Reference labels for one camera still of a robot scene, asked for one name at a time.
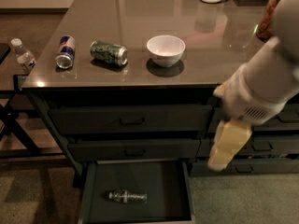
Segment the bottle cap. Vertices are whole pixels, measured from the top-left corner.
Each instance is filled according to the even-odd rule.
[[[11,45],[13,47],[19,47],[21,45],[21,40],[19,38],[14,38],[11,40]]]

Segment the green can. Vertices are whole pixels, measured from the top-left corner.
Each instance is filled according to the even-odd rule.
[[[90,52],[94,59],[106,63],[114,63],[119,67],[126,65],[128,62],[127,48],[120,45],[93,41]]]

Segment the drawer handle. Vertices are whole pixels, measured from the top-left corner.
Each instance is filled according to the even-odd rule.
[[[124,150],[124,155],[126,157],[143,157],[146,155],[146,150],[138,150],[138,151],[127,151]]]
[[[256,148],[256,147],[254,146],[254,143],[253,143],[253,144],[252,144],[252,149],[253,149],[254,151],[256,151],[256,152],[269,152],[269,151],[272,151],[272,150],[273,150],[273,147],[272,147],[271,143],[270,143],[270,142],[267,142],[266,144],[268,144],[269,147],[258,147],[258,148]]]
[[[120,118],[120,124],[122,126],[143,125],[145,121],[146,120],[144,119],[144,117],[140,121],[134,121],[134,122],[126,122],[123,121],[122,118]]]
[[[235,167],[235,170],[237,173],[240,173],[240,174],[253,174],[253,168],[251,167],[251,165],[249,166],[249,170],[239,170],[237,168],[237,166]]]

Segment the can lid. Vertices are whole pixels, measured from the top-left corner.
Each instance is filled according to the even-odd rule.
[[[126,48],[121,48],[118,55],[119,66],[126,65],[128,61],[128,50]]]
[[[11,40],[11,45],[15,48],[19,47],[21,46],[21,40],[19,38],[14,38]]]
[[[56,63],[59,68],[68,69],[73,65],[72,59],[67,55],[59,55],[56,57]]]

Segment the metal object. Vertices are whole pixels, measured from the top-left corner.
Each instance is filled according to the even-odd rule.
[[[73,66],[75,54],[75,39],[70,35],[64,35],[60,39],[58,54],[56,56],[57,66],[68,69]]]
[[[146,193],[132,193],[127,189],[111,191],[108,198],[117,203],[146,203],[148,201]]]
[[[128,61],[126,47],[102,41],[93,41],[90,53],[94,59],[114,63],[119,67],[126,65]]]

